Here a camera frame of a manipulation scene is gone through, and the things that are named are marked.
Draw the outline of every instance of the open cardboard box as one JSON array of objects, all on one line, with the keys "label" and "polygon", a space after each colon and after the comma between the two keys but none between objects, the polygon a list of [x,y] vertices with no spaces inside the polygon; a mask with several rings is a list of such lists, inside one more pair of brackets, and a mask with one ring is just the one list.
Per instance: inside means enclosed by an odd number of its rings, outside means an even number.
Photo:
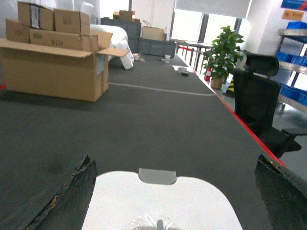
[{"label": "open cardboard box", "polygon": [[7,89],[96,101],[108,89],[108,55],[123,57],[129,50],[109,48],[112,33],[95,34],[95,53],[0,39]]}]

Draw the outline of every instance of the potted plant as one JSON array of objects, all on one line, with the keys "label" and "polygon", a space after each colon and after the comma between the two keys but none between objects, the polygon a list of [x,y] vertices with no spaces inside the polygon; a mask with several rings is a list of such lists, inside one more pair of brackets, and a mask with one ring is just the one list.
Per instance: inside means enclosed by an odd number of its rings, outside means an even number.
[{"label": "potted plant", "polygon": [[244,42],[243,36],[230,29],[230,26],[222,27],[223,31],[212,41],[212,49],[204,53],[206,68],[212,68],[210,86],[221,89],[223,81],[233,74],[236,63],[242,60],[238,43]]}]

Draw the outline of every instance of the chair headrest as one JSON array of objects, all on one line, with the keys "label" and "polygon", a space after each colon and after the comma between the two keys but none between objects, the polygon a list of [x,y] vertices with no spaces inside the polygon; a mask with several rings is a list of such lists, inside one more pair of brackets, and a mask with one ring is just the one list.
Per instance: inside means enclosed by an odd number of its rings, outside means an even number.
[{"label": "chair headrest", "polygon": [[279,63],[276,56],[250,53],[243,50],[246,55],[245,68],[247,71],[263,74],[266,76],[275,76],[279,69]]}]

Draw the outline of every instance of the chair backrest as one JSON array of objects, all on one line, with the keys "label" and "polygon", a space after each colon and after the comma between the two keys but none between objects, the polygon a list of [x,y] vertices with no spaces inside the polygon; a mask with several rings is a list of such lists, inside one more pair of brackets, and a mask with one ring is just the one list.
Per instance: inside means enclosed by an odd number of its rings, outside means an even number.
[{"label": "chair backrest", "polygon": [[270,130],[280,84],[248,71],[234,72],[235,113],[257,135]]},{"label": "chair backrest", "polygon": [[265,76],[275,76],[279,70],[279,62],[276,56],[254,54],[243,50],[246,55],[245,66],[253,73],[263,74]]}]

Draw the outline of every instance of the cup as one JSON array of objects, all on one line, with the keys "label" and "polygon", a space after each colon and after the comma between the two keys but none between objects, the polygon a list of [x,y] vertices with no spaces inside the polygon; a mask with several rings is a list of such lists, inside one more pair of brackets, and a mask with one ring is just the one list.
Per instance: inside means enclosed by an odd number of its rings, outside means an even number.
[{"label": "cup", "polygon": [[171,59],[170,55],[165,55],[165,63],[169,63],[170,59]]}]

